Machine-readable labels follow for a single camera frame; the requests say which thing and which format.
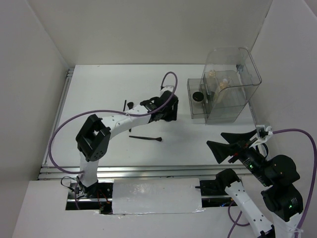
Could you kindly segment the clear acrylic makeup organizer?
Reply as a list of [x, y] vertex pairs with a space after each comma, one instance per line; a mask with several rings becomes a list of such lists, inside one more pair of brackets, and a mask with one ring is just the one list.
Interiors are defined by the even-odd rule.
[[[216, 71], [215, 78], [208, 78], [210, 70]], [[216, 88], [223, 78], [231, 78], [224, 98], [215, 103], [213, 97]], [[253, 57], [245, 47], [215, 48], [207, 56], [202, 79], [207, 92], [208, 118], [206, 124], [222, 124], [235, 122], [243, 111], [262, 78]]]

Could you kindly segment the cream bottle clear cap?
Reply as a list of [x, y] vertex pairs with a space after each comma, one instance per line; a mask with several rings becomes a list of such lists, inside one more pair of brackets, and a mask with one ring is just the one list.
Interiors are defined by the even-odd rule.
[[230, 83], [231, 83], [230, 77], [223, 78], [220, 80], [213, 97], [213, 101], [215, 103], [220, 103], [222, 101], [226, 93], [226, 88], [230, 86]]

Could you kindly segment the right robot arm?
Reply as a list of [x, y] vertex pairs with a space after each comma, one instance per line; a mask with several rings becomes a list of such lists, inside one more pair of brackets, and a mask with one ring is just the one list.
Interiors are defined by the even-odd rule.
[[216, 175], [215, 187], [221, 194], [228, 194], [240, 208], [258, 238], [295, 238], [303, 213], [303, 198], [293, 185], [300, 179], [294, 161], [285, 155], [267, 160], [257, 146], [264, 144], [273, 135], [271, 127], [247, 133], [221, 133], [227, 143], [207, 141], [215, 160], [220, 164], [240, 161], [245, 168], [264, 186], [261, 192], [267, 209], [271, 212], [270, 222], [247, 194], [239, 177], [232, 169]]

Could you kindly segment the black lid cosmetic jar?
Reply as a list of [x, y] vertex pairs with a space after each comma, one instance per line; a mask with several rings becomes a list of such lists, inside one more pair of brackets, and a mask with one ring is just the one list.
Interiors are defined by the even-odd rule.
[[204, 95], [202, 92], [196, 91], [193, 93], [192, 99], [197, 103], [202, 102], [204, 100]]

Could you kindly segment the frosted bottle gold pump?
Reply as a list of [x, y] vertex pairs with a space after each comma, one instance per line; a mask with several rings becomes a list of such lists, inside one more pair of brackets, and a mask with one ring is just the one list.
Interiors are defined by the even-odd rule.
[[210, 70], [208, 72], [208, 78], [215, 78], [216, 77], [216, 71], [215, 70]]

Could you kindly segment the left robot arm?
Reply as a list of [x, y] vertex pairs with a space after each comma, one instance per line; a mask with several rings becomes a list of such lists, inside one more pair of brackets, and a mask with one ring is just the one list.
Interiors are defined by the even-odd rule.
[[76, 136], [80, 152], [80, 170], [77, 177], [79, 191], [85, 197], [97, 195], [99, 160], [106, 154], [111, 139], [129, 129], [155, 121], [177, 120], [178, 97], [170, 90], [162, 90], [159, 97], [142, 101], [134, 108], [109, 117], [90, 115]]

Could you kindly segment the black powder brush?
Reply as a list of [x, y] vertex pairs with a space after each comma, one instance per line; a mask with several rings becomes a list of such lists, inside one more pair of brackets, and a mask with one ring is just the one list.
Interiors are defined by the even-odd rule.
[[127, 106], [128, 106], [128, 109], [131, 110], [134, 107], [134, 103], [133, 102], [128, 102]]

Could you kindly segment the clear organizer drawer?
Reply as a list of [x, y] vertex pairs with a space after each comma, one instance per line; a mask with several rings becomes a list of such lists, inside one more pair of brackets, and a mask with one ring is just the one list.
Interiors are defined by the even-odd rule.
[[201, 79], [189, 78], [187, 80], [190, 113], [192, 119], [208, 118], [207, 92]]

